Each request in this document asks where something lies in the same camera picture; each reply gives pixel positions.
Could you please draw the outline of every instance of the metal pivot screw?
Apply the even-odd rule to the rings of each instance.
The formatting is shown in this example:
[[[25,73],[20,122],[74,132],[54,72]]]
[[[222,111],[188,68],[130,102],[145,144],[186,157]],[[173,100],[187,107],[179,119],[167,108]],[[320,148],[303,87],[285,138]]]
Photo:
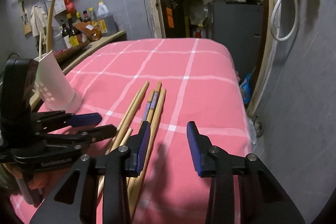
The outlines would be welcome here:
[[[247,155],[247,158],[250,160],[250,161],[256,161],[257,160],[257,156],[255,154],[248,154]]]
[[[128,150],[128,147],[126,145],[122,145],[118,147],[119,152],[126,152]]]
[[[212,152],[212,153],[217,153],[218,151],[220,150],[220,148],[218,146],[211,146],[209,151]]]
[[[90,158],[90,155],[89,155],[89,154],[81,155],[81,160],[82,160],[82,161],[87,161],[89,158]]]

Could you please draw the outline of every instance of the purple label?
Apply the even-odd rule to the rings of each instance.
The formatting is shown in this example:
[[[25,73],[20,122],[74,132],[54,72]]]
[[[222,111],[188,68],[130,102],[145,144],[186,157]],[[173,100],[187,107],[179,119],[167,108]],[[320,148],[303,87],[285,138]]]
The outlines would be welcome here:
[[[156,91],[156,92],[154,92],[153,100],[152,100],[152,103],[151,103],[151,109],[155,108],[157,98],[158,98],[158,92]]]
[[[145,113],[143,114],[142,120],[145,121],[147,119],[147,115],[149,112],[149,107],[151,106],[151,102],[147,102],[146,108],[145,108]]]

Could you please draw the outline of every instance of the white towel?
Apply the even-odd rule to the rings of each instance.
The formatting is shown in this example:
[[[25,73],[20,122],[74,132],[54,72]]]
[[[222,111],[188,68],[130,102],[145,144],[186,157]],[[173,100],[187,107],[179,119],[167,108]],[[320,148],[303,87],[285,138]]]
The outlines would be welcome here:
[[[41,7],[34,5],[31,8],[30,24],[35,37],[40,34],[44,27],[47,27],[47,15]]]

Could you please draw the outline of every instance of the gray cabinet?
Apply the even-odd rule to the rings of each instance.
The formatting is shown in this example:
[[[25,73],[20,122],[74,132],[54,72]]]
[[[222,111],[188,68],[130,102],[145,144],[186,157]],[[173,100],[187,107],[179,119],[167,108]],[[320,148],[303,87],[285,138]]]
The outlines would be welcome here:
[[[213,4],[212,11],[211,38],[227,47],[239,77],[244,80],[257,64],[263,7],[219,1]]]

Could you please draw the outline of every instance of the pink checkered cloth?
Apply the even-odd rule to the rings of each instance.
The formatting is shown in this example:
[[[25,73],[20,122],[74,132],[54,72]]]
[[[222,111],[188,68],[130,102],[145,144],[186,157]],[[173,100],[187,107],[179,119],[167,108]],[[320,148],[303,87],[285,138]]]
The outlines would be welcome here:
[[[133,223],[203,224],[210,179],[199,178],[194,170],[187,122],[195,121],[201,134],[230,154],[245,156],[250,151],[246,114],[228,50],[209,39],[117,42],[99,49],[66,77],[83,97],[79,114],[99,112],[100,125],[116,126],[148,80],[146,97],[131,124],[133,133],[137,133],[150,91],[162,82],[166,99]],[[107,143],[92,145],[89,154],[103,154]],[[65,172],[53,172],[44,188],[46,194]],[[21,196],[12,196],[11,201],[28,224],[36,208]],[[235,213],[239,221],[238,198]],[[102,200],[97,223],[102,223]]]

